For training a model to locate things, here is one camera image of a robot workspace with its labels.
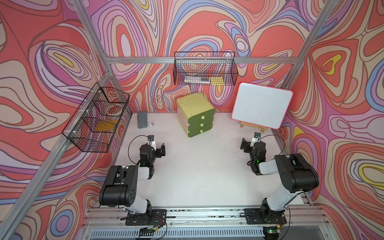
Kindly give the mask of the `green yellow drawer cabinet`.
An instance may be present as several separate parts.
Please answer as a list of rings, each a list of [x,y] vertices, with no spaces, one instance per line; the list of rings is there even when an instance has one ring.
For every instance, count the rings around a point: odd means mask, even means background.
[[[216,109],[201,92],[177,99],[177,111],[178,120],[189,138],[213,128]]]

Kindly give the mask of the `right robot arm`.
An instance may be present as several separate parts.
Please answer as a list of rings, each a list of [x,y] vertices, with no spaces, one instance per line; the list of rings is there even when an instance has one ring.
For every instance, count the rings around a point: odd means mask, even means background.
[[[266,143],[256,138],[250,142],[242,139],[240,149],[250,155],[247,165],[255,175],[278,174],[281,180],[274,193],[263,199],[259,212],[246,216],[259,218],[265,224],[285,224],[285,207],[296,196],[319,186],[318,173],[301,154],[275,155],[267,161]]]

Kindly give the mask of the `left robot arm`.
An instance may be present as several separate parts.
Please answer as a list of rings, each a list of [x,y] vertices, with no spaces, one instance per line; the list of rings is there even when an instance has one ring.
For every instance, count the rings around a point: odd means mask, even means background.
[[[164,226],[167,211],[153,211],[151,202],[139,196],[138,182],[152,179],[155,160],[165,155],[165,144],[160,148],[144,144],[140,147],[138,164],[110,167],[99,195],[100,206],[127,211],[127,216],[121,218],[126,226],[153,226],[155,229]]]

